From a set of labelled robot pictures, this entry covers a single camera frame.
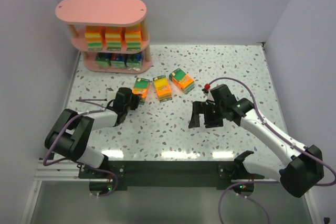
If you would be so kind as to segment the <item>green top sponge box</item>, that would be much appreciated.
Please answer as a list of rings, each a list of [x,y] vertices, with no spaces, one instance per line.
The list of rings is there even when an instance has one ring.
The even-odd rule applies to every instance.
[[[140,97],[140,104],[145,104],[147,94],[150,88],[150,80],[145,78],[137,78],[132,89],[132,93]]]
[[[184,93],[188,94],[195,87],[194,80],[182,69],[177,68],[169,74],[169,79]]]

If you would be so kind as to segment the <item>blue Vileda pack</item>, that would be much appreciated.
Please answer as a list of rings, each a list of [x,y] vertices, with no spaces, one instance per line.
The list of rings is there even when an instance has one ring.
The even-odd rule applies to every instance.
[[[143,56],[141,53],[129,54],[126,60],[126,66],[135,71],[140,71],[142,68]]]
[[[111,66],[111,54],[99,52],[96,55],[95,62],[101,68],[108,68]]]
[[[117,53],[111,54],[110,63],[112,67],[118,69],[125,69],[127,67],[125,63],[124,54],[117,54]]]

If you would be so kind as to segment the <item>orange sponge pack barcode sticker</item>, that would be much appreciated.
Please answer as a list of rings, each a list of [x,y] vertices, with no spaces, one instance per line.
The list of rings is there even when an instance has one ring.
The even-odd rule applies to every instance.
[[[127,47],[127,51],[136,51],[141,49],[142,34],[141,24],[126,27],[124,33],[124,39]]]

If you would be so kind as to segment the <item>orange three sponge pack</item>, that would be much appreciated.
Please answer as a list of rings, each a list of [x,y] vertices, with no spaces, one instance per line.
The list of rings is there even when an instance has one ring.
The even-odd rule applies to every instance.
[[[89,50],[103,49],[103,27],[101,26],[86,26],[85,41]]]

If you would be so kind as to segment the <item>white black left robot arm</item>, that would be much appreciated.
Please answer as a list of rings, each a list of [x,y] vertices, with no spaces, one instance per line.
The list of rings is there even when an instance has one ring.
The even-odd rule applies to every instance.
[[[77,112],[64,109],[45,139],[48,151],[43,165],[70,160],[94,170],[109,170],[108,157],[88,146],[90,134],[95,130],[119,126],[130,110],[138,108],[140,101],[139,94],[122,87],[107,100],[107,104],[99,104],[98,110]]]

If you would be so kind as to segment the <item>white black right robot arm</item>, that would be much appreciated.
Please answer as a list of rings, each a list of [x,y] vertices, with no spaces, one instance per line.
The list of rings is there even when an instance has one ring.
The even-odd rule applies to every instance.
[[[250,100],[237,100],[225,84],[204,91],[207,99],[192,103],[189,128],[200,126],[200,115],[204,116],[206,128],[222,127],[224,120],[234,122],[257,137],[281,161],[278,168],[261,161],[249,161],[247,157],[253,152],[245,151],[234,159],[240,170],[276,180],[297,198],[324,177],[323,165],[320,164],[322,151],[318,147],[307,147],[291,138],[270,123]]]

